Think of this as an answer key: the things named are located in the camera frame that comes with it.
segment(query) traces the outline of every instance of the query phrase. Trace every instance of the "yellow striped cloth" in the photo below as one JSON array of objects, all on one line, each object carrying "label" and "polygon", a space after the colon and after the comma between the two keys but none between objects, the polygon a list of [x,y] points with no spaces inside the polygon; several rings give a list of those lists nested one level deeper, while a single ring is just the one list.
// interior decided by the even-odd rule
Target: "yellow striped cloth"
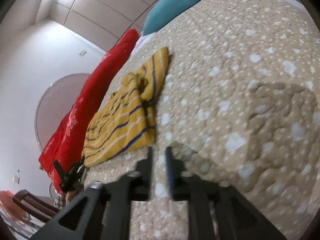
[{"label": "yellow striped cloth", "polygon": [[168,64],[168,49],[163,47],[122,79],[120,90],[112,93],[89,124],[82,151],[86,167],[154,142],[153,103],[161,90]]}]

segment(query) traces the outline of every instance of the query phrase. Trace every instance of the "wooden chair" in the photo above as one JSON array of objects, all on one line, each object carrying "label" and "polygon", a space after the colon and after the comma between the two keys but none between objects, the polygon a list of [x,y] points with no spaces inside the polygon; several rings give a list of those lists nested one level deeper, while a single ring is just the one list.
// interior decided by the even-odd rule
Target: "wooden chair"
[{"label": "wooden chair", "polygon": [[20,190],[12,201],[24,211],[46,223],[53,218],[60,210],[32,195],[26,189]]}]

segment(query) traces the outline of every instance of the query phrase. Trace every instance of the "red pillow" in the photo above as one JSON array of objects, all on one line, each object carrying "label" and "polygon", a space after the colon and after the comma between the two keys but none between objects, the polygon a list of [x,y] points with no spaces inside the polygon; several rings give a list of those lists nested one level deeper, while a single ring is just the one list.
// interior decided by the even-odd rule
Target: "red pillow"
[{"label": "red pillow", "polygon": [[58,160],[67,172],[80,160],[88,125],[98,111],[112,79],[127,61],[138,38],[136,30],[128,30],[118,44],[105,54],[85,82],[71,111],[63,118],[41,153],[39,162],[60,195],[63,194],[59,187],[60,178],[52,162]]}]

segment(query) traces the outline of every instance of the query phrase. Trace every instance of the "light switch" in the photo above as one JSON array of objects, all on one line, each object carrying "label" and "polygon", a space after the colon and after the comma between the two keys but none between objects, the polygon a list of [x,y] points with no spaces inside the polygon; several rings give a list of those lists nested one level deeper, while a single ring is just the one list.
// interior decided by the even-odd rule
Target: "light switch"
[{"label": "light switch", "polygon": [[20,178],[19,178],[17,175],[14,175],[14,176],[13,176],[13,181],[14,181],[15,183],[19,184],[19,183],[20,183]]},{"label": "light switch", "polygon": [[81,57],[83,57],[84,56],[84,54],[86,54],[87,52],[85,51],[85,50],[83,50],[83,51],[81,51],[80,53],[79,53],[79,55],[81,56]]}]

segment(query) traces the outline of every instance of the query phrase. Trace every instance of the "polka dot pattern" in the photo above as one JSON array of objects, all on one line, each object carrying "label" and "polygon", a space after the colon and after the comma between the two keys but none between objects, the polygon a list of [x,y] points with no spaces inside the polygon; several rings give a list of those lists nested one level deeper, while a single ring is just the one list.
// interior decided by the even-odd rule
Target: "polka dot pattern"
[{"label": "polka dot pattern", "polygon": [[[320,205],[320,34],[276,0],[202,0],[162,28],[113,79],[153,52],[171,55],[156,104],[152,200],[133,203],[130,239],[188,239],[185,202],[170,201],[164,149],[210,181],[228,180],[286,237],[299,239]],[[146,149],[93,167],[111,182]]]}]

